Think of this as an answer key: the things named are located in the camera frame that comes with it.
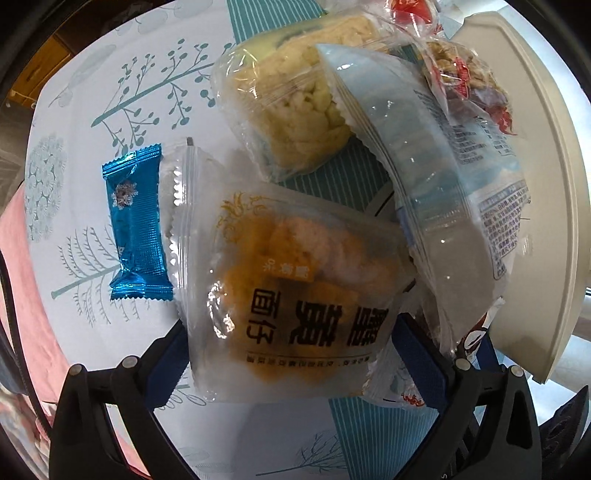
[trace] clear plastic bag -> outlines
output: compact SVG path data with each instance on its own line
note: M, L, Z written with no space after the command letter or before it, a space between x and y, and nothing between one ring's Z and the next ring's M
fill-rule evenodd
M441 30L439 13L431 0L385 0L385 2L392 20L399 27L420 37L436 35Z
M311 173L352 135L317 67L315 44L362 47L397 31L355 8L258 34L217 61L218 105L263 179Z
M415 274L400 228L198 156L177 172L173 238L201 394L361 394Z
M453 117L463 122L482 116L484 111L501 132L512 135L509 97L486 62L475 51L442 38L428 38L427 47L439 70Z
M450 126L418 69L380 52L317 46L348 125L392 178L415 265L437 300L442 352L505 290L528 189L491 121Z
M369 381L363 386L363 399L386 408L413 410L425 402L391 341L372 365Z

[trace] black mount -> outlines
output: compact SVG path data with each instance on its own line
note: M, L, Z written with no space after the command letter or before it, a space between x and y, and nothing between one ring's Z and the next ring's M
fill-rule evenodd
M577 480L591 459L583 434L587 387L537 426L523 370L499 366L485 336L480 367L453 366L414 319L400 315L392 341L427 405L439 418L395 480ZM141 358L88 372L73 365L64 383L51 437L50 480L136 480L115 437L105 404L119 408L127 431L154 480L198 480L156 420L189 363L187 333L177 322ZM481 425L476 406L486 406Z

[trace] table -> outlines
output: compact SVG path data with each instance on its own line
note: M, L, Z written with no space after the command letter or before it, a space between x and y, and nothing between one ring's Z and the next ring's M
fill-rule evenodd
M70 364L110 368L142 354L177 318L172 303L109 301L119 264L101 165L142 145L161 142L166 150L186 136L220 161L243 155L215 105L214 60L258 31L320 14L313 0L177 0L105 35L47 83L29 139L24 203L38 314L47 314L56 357L61 348ZM363 210L386 181L352 142L340 161L286 186ZM208 404L188 371L156 416L202 478L286 480L390 479L435 418L357 398ZM389 435L369 446L377 425ZM121 422L115 427L125 435Z

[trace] snowflake logo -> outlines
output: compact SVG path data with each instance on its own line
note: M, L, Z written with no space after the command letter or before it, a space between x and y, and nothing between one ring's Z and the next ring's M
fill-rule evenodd
M48 239L51 223L60 207L66 169L64 142L55 135L43 137L27 159L25 212L29 240Z
M115 191L111 193L113 207L123 210L125 207L132 206L134 204L134 197L138 194L136 187L137 183L131 183L129 180L119 183Z

